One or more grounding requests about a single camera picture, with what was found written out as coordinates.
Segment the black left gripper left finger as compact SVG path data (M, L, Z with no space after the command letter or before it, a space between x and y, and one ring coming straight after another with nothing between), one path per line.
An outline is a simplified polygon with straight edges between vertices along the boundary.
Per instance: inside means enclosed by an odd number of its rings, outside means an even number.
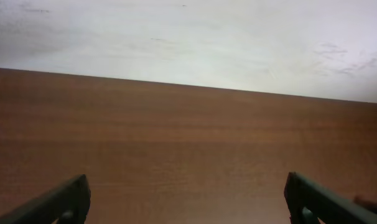
M0 224L84 224L90 209L90 199L86 175L78 175L0 216Z

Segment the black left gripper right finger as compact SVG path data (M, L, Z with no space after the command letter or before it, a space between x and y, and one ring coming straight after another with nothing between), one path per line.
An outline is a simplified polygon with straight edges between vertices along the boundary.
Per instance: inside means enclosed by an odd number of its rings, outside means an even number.
M297 172L288 174L284 197L292 224L377 224L375 205L370 210L338 196Z

